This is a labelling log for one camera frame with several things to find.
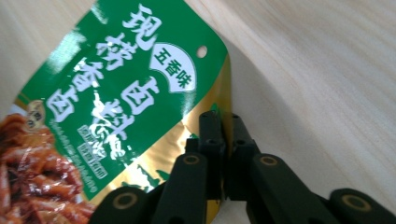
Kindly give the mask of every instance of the hang hole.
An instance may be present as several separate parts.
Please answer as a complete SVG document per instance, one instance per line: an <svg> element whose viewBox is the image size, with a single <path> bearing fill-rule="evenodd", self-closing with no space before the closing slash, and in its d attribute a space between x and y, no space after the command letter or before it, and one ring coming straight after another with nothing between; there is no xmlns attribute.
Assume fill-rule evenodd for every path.
<svg viewBox="0 0 396 224"><path fill-rule="evenodd" d="M207 54L207 47L205 45L202 45L201 47L198 48L197 50L198 58L204 58L206 54Z"/></svg>

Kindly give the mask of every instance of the plastic food bag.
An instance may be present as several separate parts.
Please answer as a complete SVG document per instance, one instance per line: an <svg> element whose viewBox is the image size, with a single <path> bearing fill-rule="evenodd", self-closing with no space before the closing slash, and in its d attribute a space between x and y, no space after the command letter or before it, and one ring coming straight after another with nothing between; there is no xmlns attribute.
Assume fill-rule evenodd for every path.
<svg viewBox="0 0 396 224"><path fill-rule="evenodd" d="M86 223L113 189L154 189L198 116L230 112L230 83L183 1L99 0L0 124L0 223Z"/></svg>

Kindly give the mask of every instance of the food image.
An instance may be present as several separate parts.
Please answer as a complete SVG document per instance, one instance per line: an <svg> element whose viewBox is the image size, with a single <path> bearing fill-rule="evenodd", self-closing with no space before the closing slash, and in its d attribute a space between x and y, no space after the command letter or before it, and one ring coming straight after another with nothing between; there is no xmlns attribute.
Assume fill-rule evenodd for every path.
<svg viewBox="0 0 396 224"><path fill-rule="evenodd" d="M20 114L0 123L0 223L88 223L78 169L54 148L46 126L29 130Z"/></svg>

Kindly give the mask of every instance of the screw hole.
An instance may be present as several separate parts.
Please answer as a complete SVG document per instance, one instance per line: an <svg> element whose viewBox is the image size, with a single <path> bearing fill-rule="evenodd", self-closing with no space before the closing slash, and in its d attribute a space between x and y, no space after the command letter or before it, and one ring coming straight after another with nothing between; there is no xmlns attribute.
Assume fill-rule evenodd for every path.
<svg viewBox="0 0 396 224"><path fill-rule="evenodd" d="M269 156L261 157L260 161L262 162L262 164L268 165L268 166L277 165L277 160L275 158L272 158L272 157L269 157Z"/></svg>
<svg viewBox="0 0 396 224"><path fill-rule="evenodd" d="M194 165L199 162L199 158L196 156L187 156L183 159L183 161L188 165Z"/></svg>
<svg viewBox="0 0 396 224"><path fill-rule="evenodd" d="M113 206L117 209L127 209L137 202L137 196L131 192L125 192L117 195L113 200Z"/></svg>
<svg viewBox="0 0 396 224"><path fill-rule="evenodd" d="M202 45L201 47L198 48L197 50L198 58L204 58L206 54L207 54L207 47L205 45Z"/></svg>
<svg viewBox="0 0 396 224"><path fill-rule="evenodd" d="M356 195L346 194L343 195L341 199L344 202L344 204L357 211L369 212L372 209L371 205L367 203L367 201Z"/></svg>

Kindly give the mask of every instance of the black plastic part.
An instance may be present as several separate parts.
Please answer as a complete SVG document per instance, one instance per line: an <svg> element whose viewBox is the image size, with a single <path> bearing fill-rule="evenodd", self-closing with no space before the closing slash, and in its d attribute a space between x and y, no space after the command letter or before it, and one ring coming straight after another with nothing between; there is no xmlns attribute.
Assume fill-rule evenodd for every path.
<svg viewBox="0 0 396 224"><path fill-rule="evenodd" d="M208 111L200 116L199 134L199 152L207 158L209 170L206 185L207 199L220 200L227 155L221 120L216 111Z"/></svg>
<svg viewBox="0 0 396 224"><path fill-rule="evenodd" d="M141 189L121 187L111 191L96 208L90 224L148 223L148 198Z"/></svg>
<svg viewBox="0 0 396 224"><path fill-rule="evenodd" d="M148 204L146 206L146 211L145 211L148 218L146 218L145 222L143 222L142 224L151 223L152 217L154 216L154 212L155 210L157 210L158 202L160 201L161 196L163 195L163 189L165 188L165 185L166 182L163 182L160 186L157 186L155 189L153 189L148 193Z"/></svg>
<svg viewBox="0 0 396 224"><path fill-rule="evenodd" d="M164 186L152 223L205 223L206 173L204 156L193 152L179 156Z"/></svg>
<svg viewBox="0 0 396 224"><path fill-rule="evenodd" d="M259 192L251 190L251 197L247 201L247 216L251 224L275 224L271 213L265 206Z"/></svg>
<svg viewBox="0 0 396 224"><path fill-rule="evenodd" d="M275 223L339 223L279 157L256 155L250 177Z"/></svg>
<svg viewBox="0 0 396 224"><path fill-rule="evenodd" d="M199 139L188 138L185 146L186 152L199 152Z"/></svg>
<svg viewBox="0 0 396 224"><path fill-rule="evenodd" d="M332 192L330 208L342 223L396 224L396 217L368 195L354 189L338 189Z"/></svg>
<svg viewBox="0 0 396 224"><path fill-rule="evenodd" d="M259 154L244 122L233 115L233 154L228 162L225 193L233 201L247 201L252 189L248 175L254 155Z"/></svg>

